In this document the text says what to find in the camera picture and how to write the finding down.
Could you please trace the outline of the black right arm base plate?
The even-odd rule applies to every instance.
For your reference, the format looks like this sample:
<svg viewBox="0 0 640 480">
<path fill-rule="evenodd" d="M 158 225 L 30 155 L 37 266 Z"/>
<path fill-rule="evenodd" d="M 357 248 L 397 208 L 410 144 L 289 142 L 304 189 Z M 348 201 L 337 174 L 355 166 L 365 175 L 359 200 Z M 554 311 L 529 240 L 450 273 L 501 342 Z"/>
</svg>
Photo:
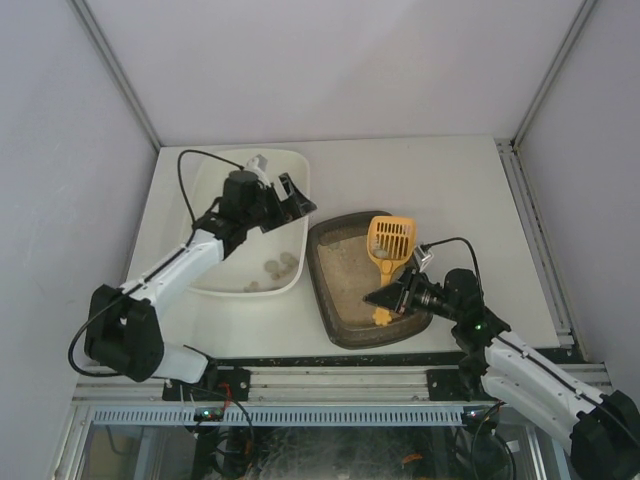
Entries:
<svg viewBox="0 0 640 480">
<path fill-rule="evenodd" d="M 426 385 L 432 401 L 471 401 L 483 398 L 478 389 L 466 386 L 457 369 L 429 369 Z"/>
</svg>

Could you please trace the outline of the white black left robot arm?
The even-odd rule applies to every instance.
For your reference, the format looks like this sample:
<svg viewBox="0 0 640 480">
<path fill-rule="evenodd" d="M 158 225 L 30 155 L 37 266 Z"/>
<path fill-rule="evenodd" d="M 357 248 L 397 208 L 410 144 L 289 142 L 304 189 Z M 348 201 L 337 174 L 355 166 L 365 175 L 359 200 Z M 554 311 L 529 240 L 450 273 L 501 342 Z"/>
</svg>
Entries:
<svg viewBox="0 0 640 480">
<path fill-rule="evenodd" d="M 106 377 L 201 382 L 210 358 L 166 342 L 161 316 L 197 277 L 227 260 L 251 230 L 271 232 L 316 208 L 286 173 L 267 182 L 249 169 L 231 172 L 221 195 L 193 221 L 184 243 L 142 276 L 94 291 L 89 318 L 74 339 L 84 343 L 90 359 L 107 367 Z"/>
</svg>

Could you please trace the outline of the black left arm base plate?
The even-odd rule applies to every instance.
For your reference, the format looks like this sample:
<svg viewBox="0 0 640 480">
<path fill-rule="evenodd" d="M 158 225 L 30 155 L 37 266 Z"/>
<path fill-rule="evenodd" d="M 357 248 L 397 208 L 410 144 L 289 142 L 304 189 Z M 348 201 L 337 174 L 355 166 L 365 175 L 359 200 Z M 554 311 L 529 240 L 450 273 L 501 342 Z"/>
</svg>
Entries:
<svg viewBox="0 0 640 480">
<path fill-rule="evenodd" d="M 220 367 L 214 379 L 205 378 L 195 385 L 171 380 L 163 387 L 164 401 L 222 401 L 229 397 L 236 401 L 246 401 L 251 386 L 251 372 L 240 367 Z"/>
</svg>

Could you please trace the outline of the dark grey litter box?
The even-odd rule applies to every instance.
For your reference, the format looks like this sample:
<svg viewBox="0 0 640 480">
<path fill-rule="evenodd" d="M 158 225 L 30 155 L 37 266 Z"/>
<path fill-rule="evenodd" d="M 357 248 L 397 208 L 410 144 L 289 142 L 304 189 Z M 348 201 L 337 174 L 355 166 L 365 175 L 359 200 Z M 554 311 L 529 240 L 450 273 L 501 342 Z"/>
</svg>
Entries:
<svg viewBox="0 0 640 480">
<path fill-rule="evenodd" d="M 366 237 L 373 217 L 364 211 L 334 217 L 308 232 L 306 260 L 318 308 L 329 340 L 344 349 L 382 347 L 426 330 L 430 314 L 393 316 L 387 326 L 374 322 L 375 308 L 363 297 L 381 286 L 378 267 L 370 260 Z"/>
</svg>

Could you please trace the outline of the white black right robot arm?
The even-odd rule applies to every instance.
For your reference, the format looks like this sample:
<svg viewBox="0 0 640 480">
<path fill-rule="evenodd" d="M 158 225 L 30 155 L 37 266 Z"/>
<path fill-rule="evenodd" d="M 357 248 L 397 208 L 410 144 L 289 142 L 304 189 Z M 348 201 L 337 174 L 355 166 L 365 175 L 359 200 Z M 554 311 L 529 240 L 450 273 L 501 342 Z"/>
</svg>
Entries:
<svg viewBox="0 0 640 480">
<path fill-rule="evenodd" d="M 474 271 L 456 268 L 442 283 L 407 268 L 364 302 L 396 314 L 426 312 L 453 322 L 470 388 L 506 403 L 561 444 L 583 479 L 639 474 L 639 408 L 620 390 L 605 393 L 530 347 L 484 302 Z"/>
</svg>

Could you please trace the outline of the orange plastic litter scoop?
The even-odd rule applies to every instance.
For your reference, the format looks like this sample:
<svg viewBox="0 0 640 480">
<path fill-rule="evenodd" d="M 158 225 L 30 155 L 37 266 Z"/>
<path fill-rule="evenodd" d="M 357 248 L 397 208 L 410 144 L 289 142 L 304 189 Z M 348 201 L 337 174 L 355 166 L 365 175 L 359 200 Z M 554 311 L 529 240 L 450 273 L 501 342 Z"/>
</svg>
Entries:
<svg viewBox="0 0 640 480">
<path fill-rule="evenodd" d="M 394 273 L 410 259 L 416 243 L 417 226 L 413 218 L 374 216 L 369 224 L 366 247 L 378 267 L 380 286 L 387 286 Z"/>
</svg>

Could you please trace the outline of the white plastic waste tub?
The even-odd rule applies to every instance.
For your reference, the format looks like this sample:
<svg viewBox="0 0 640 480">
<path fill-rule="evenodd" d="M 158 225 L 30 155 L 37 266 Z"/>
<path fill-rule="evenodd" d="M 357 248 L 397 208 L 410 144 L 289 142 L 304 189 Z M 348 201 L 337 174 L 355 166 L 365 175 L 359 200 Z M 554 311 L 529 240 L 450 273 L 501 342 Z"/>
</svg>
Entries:
<svg viewBox="0 0 640 480">
<path fill-rule="evenodd" d="M 266 169 L 271 182 L 265 187 L 252 172 L 245 170 L 247 161 L 261 154 L 268 160 Z M 302 154 L 273 148 L 239 148 L 210 153 L 201 148 L 179 155 L 178 165 L 191 156 L 202 160 L 191 184 L 179 177 L 188 216 L 185 222 L 207 227 L 220 233 L 224 260 L 209 268 L 190 285 L 194 292 L 215 296 L 266 296 L 283 293 L 299 279 L 304 259 L 309 226 L 308 216 L 263 233 L 250 226 L 251 208 L 259 189 L 274 188 L 278 176 L 288 173 L 299 190 L 310 200 L 310 166 Z M 288 252 L 298 263 L 288 266 L 280 261 Z M 279 263 L 280 270 L 290 270 L 286 278 L 273 281 L 265 271 L 269 260 Z M 245 293 L 252 281 L 259 283 L 257 292 Z"/>
</svg>

